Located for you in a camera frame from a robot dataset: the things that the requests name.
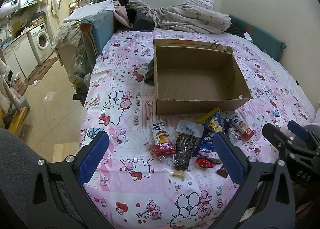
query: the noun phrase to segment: floor mat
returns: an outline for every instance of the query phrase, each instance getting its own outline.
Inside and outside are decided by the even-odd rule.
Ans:
[[[42,65],[38,66],[31,75],[27,85],[32,85],[35,80],[42,80],[44,75],[49,71],[53,64],[58,60],[58,57],[54,57],[46,60]]]

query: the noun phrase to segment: washing machine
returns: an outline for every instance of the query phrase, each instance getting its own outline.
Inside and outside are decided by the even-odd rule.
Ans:
[[[38,65],[41,65],[51,54],[52,46],[49,40],[47,27],[45,24],[41,24],[30,30],[27,33],[30,46],[38,61]]]

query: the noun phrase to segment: blue gripper pad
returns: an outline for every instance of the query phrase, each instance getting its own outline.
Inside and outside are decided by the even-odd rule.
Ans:
[[[244,183],[244,170],[239,160],[219,134],[214,136],[213,143],[214,148],[218,153],[224,167],[227,169],[232,182],[242,186]]]
[[[309,139],[308,132],[295,121],[288,122],[288,130],[303,141],[307,141]]]
[[[90,144],[91,143],[94,143],[94,145],[91,147],[91,150],[79,165],[77,179],[80,185],[83,185],[91,180],[94,172],[103,158],[103,155],[109,147],[109,136],[106,132],[100,131],[90,142]]]

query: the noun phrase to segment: faucet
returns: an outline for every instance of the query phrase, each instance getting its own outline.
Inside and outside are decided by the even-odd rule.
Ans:
[[[8,37],[7,37],[7,32],[8,31],[10,32],[9,37],[12,38],[11,30],[7,29],[7,31],[5,32],[5,39],[8,39]]]

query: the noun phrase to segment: bed sheet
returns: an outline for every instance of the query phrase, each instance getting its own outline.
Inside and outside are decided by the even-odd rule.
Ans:
[[[289,120],[310,123],[315,111],[288,72],[254,44],[237,36],[202,35],[156,29],[150,33],[117,32],[104,46],[91,75],[84,105],[79,149],[100,130],[110,145],[86,192],[115,228],[207,228],[239,188],[220,168],[202,169],[190,161],[184,179],[171,176],[165,161],[150,154],[149,124],[166,121],[170,137],[180,119],[200,114],[156,116],[154,87],[143,82],[153,57],[153,38],[185,39],[232,46],[253,99],[237,111],[255,135],[240,148],[260,161],[274,162],[277,150],[261,133],[265,123],[280,128]]]

